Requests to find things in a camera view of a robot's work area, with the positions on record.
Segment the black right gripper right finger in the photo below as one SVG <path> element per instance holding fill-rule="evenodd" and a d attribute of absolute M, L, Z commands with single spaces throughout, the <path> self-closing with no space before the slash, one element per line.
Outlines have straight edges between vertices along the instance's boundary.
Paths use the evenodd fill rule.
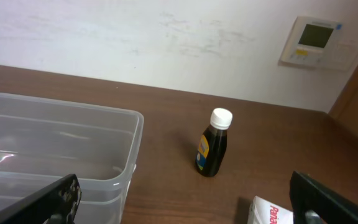
<path fill-rule="evenodd" d="M 291 175 L 290 201 L 294 224 L 358 224 L 358 205 L 298 171 Z"/>

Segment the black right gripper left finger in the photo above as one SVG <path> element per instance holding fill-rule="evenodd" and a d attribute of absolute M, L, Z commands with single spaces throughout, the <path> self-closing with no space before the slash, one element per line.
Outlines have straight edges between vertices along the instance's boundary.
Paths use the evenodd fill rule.
<path fill-rule="evenodd" d="M 68 174 L 0 211 L 0 224 L 74 224 L 82 191 Z"/>

